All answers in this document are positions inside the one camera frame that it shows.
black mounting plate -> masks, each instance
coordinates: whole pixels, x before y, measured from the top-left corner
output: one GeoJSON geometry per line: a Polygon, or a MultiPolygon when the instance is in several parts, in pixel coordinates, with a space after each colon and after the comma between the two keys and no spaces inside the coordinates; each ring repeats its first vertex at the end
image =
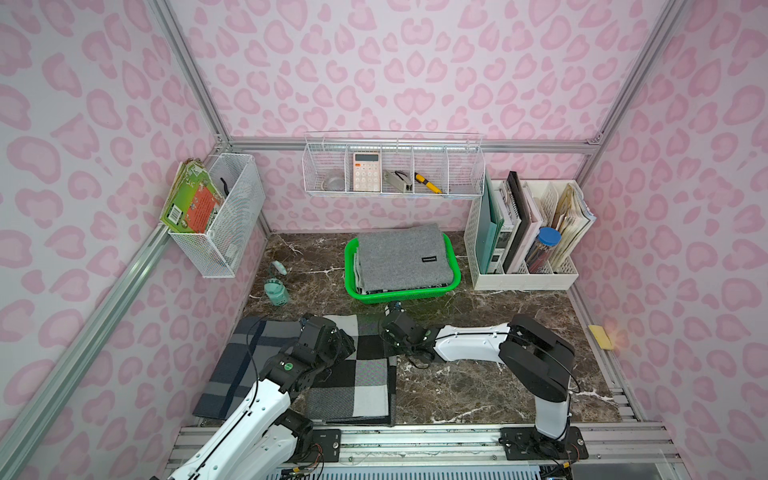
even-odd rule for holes
{"type": "MultiPolygon", "coordinates": [[[[341,446],[341,430],[338,429],[318,429],[312,431],[312,442],[310,445],[320,445],[323,449],[323,459],[326,463],[333,463],[339,461],[339,449],[341,446]]],[[[299,462],[308,458],[310,461],[314,461],[317,455],[317,450],[314,446],[310,446],[310,450],[303,457],[301,454],[294,454],[289,458],[289,462],[299,462]]]]}
{"type": "Polygon", "coordinates": [[[313,430],[312,443],[320,445],[320,448],[323,449],[323,459],[326,461],[326,463],[339,461],[339,450],[341,448],[341,430],[313,430]]]}
{"type": "Polygon", "coordinates": [[[504,446],[504,453],[507,460],[569,460],[575,462],[589,458],[587,446],[584,438],[581,436],[581,430],[578,427],[570,427],[565,435],[564,450],[557,452],[552,449],[553,455],[542,455],[536,449],[530,448],[535,444],[534,437],[540,437],[535,427],[511,427],[502,429],[502,436],[499,443],[504,446]]]}

vent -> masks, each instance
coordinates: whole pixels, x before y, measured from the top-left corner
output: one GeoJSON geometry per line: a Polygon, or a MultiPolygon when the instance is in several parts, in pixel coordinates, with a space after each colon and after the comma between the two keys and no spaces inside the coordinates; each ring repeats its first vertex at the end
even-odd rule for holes
{"type": "MultiPolygon", "coordinates": [[[[538,466],[505,467],[327,467],[308,480],[541,480],[538,466]]],[[[279,480],[276,472],[267,480],[279,480]]]]}

white desk organizer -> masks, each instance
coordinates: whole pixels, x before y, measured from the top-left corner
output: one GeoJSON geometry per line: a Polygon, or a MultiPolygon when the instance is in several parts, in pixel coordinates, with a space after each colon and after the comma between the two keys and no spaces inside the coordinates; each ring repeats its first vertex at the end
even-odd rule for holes
{"type": "MultiPolygon", "coordinates": [[[[501,185],[504,180],[492,180],[494,187],[501,185]]],[[[525,180],[523,182],[531,188],[534,197],[542,200],[545,218],[551,219],[554,216],[554,209],[557,204],[557,198],[544,199],[546,187],[551,184],[557,191],[558,198],[563,193],[565,186],[573,184],[573,180],[525,180]]],[[[549,262],[544,266],[543,273],[530,273],[523,262],[520,270],[513,274],[480,274],[477,256],[475,255],[475,241],[478,236],[478,219],[480,217],[481,198],[472,201],[472,208],[469,211],[469,220],[464,232],[464,245],[467,249],[467,258],[469,260],[469,272],[472,275],[472,285],[475,290],[568,290],[573,282],[578,278],[576,266],[568,257],[557,271],[553,271],[549,262]]]]}
{"type": "Polygon", "coordinates": [[[485,161],[477,134],[435,134],[434,132],[332,131],[309,132],[302,157],[304,190],[318,197],[440,197],[472,199],[485,186],[485,161]],[[381,191],[353,191],[353,154],[379,152],[381,191]],[[397,191],[383,179],[384,170],[400,170],[413,181],[413,192],[397,191]],[[414,181],[419,173],[439,188],[435,194],[414,181]],[[344,176],[344,191],[326,191],[329,175],[344,176]]]}
{"type": "Polygon", "coordinates": [[[220,154],[208,169],[222,195],[227,182],[230,194],[206,233],[170,233],[205,278],[231,278],[256,226],[264,189],[252,155],[220,154]]]}

calculator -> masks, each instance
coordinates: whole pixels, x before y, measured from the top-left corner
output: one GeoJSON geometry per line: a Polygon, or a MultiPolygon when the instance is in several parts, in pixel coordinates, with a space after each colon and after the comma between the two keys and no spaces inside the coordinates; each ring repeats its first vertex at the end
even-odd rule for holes
{"type": "Polygon", "coordinates": [[[381,156],[379,152],[353,154],[353,189],[355,192],[381,191],[381,156]]]}

marble tabletop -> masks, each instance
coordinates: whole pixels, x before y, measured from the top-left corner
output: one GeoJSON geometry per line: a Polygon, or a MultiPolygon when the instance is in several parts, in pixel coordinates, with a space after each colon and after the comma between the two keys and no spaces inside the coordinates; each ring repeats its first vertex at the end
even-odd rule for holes
{"type": "MultiPolygon", "coordinates": [[[[267,244],[245,316],[266,315],[295,320],[316,315],[380,314],[385,304],[364,305],[344,289],[344,246],[354,234],[274,234],[267,244]],[[275,307],[263,290],[268,267],[279,260],[288,275],[281,280],[290,303],[275,307]]],[[[574,375],[581,394],[573,395],[573,422],[619,422],[621,417],[584,330],[565,292],[484,292],[472,289],[462,233],[449,233],[462,282],[434,299],[406,300],[403,306],[424,326],[486,326],[527,313],[576,349],[574,375]]],[[[396,423],[533,423],[534,397],[506,367],[492,362],[462,360],[417,369],[405,357],[398,362],[396,423]]],[[[294,408],[300,409],[299,399],[294,408]]]]}

